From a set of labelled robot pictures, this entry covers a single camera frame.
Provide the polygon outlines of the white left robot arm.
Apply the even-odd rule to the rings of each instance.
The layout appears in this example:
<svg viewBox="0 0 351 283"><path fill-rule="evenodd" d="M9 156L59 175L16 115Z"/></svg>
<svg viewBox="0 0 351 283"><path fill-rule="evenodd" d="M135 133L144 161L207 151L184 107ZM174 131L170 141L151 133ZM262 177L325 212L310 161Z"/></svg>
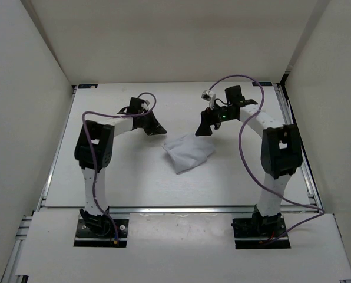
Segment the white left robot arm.
<svg viewBox="0 0 351 283"><path fill-rule="evenodd" d="M82 128L76 143L74 157L82 170L85 182L85 206L81 216L93 217L90 229L98 236L110 231L110 221L105 218L109 208L105 194L105 169L112 159L114 138L136 129L148 136L166 134L153 110L157 104L154 94L144 92L130 98L129 105L117 114L85 111Z"/></svg>

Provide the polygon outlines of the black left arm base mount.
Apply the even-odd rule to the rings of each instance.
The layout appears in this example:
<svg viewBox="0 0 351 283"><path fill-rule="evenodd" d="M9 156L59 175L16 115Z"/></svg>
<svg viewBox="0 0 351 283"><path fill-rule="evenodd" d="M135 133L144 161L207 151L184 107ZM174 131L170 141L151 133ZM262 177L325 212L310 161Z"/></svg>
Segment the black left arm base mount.
<svg viewBox="0 0 351 283"><path fill-rule="evenodd" d="M129 219L117 218L114 223L106 216L94 216L79 210L74 246L90 248L125 248L127 246Z"/></svg>

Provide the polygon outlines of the white fabric skirt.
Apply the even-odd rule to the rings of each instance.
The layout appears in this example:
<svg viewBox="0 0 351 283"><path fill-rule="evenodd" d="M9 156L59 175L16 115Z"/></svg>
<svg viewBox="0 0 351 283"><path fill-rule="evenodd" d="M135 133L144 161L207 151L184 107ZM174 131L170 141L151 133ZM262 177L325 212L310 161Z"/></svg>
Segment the white fabric skirt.
<svg viewBox="0 0 351 283"><path fill-rule="evenodd" d="M216 147L208 138L189 133L167 140L163 149L168 154L175 173L180 174L206 162Z"/></svg>

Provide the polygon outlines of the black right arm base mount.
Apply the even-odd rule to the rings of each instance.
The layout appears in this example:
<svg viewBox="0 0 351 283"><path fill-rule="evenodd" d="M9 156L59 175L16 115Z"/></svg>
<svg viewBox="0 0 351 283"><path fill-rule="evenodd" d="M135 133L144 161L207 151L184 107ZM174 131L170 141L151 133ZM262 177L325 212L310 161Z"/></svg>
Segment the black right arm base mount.
<svg viewBox="0 0 351 283"><path fill-rule="evenodd" d="M262 216L254 212L250 218L233 218L235 249L290 249L286 224L281 213Z"/></svg>

